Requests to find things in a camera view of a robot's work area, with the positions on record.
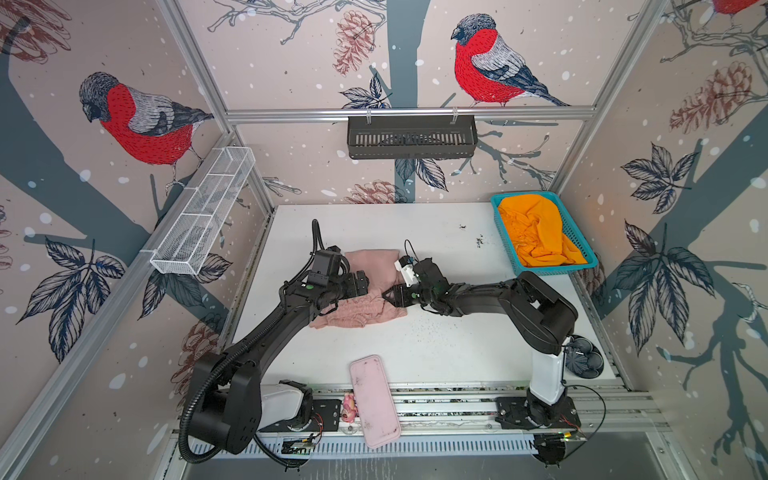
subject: wallpaper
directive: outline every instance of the wallpaper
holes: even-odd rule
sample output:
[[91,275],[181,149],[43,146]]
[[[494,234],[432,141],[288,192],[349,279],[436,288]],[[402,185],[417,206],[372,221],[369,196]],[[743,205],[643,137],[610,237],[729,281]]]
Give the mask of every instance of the wallpaper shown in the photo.
[[5,440],[220,132],[153,2],[0,0],[0,41]]
[[218,347],[263,222],[246,187],[200,275],[149,276],[22,478],[153,478],[194,363]]
[[700,478],[768,478],[766,23],[673,0],[561,195],[614,354]]
[[372,72],[393,108],[593,104],[643,2],[181,4],[227,107],[269,109],[341,108]]
[[545,190],[580,121],[478,123],[471,158],[353,160],[346,123],[246,124],[274,204],[488,201],[510,190]]

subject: pink towel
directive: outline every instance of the pink towel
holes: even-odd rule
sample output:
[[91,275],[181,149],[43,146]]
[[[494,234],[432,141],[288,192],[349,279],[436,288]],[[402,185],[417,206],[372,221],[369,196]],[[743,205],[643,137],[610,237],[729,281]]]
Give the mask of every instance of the pink towel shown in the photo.
[[336,312],[318,316],[310,324],[311,327],[363,328],[369,323],[384,323],[407,314],[406,309],[397,308],[382,298],[382,293],[392,285],[403,282],[402,275],[395,270],[395,261],[400,258],[398,250],[357,250],[348,252],[345,256],[353,272],[366,272],[369,281],[368,294],[341,300]]

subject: pink plastic tray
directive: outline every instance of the pink plastic tray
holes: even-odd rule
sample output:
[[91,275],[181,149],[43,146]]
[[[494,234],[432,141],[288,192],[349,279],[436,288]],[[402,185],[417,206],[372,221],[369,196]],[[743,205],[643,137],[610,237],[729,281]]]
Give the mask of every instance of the pink plastic tray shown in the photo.
[[376,449],[399,439],[400,422],[379,356],[371,355],[353,362],[349,373],[366,445]]

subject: bird beak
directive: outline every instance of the bird beak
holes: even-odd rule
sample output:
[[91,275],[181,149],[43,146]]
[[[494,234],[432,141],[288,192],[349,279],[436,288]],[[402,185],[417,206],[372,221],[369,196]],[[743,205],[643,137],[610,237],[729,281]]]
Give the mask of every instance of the bird beak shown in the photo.
[[93,121],[95,116],[93,115],[93,112],[91,111],[91,106],[89,104],[83,104],[83,113],[85,114],[85,117],[88,119],[88,121]]

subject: bird illustration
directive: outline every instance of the bird illustration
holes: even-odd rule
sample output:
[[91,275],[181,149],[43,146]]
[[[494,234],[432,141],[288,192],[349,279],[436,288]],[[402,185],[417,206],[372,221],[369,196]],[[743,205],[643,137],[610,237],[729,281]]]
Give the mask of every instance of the bird illustration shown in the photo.
[[120,83],[102,71],[86,78],[80,86],[80,102],[88,121],[98,119],[133,158],[152,165],[171,165],[176,180],[176,162],[192,148],[197,127],[214,116],[198,108],[185,107],[164,95],[145,94]]
[[512,98],[539,97],[558,106],[567,104],[549,94],[525,65],[525,59],[509,48],[496,31],[490,15],[468,15],[451,35],[456,40],[456,81],[475,99],[506,105]]
[[[685,4],[682,4],[678,10],[684,10],[687,7],[690,7],[691,5],[694,5],[698,2],[702,2],[703,0],[691,0],[690,2],[687,2]],[[709,18],[704,22],[704,25],[699,28],[699,31],[706,31],[707,30],[707,24],[712,20],[714,17],[714,14],[720,13],[723,15],[728,15],[730,18],[730,28],[728,28],[726,31],[723,32],[723,37],[725,35],[731,33],[732,31],[741,31],[741,25],[734,25],[733,24],[733,16],[742,10],[744,10],[747,7],[751,7],[752,5],[755,5],[760,0],[710,0],[712,3],[712,10],[707,10],[705,12],[705,15],[709,15]]]

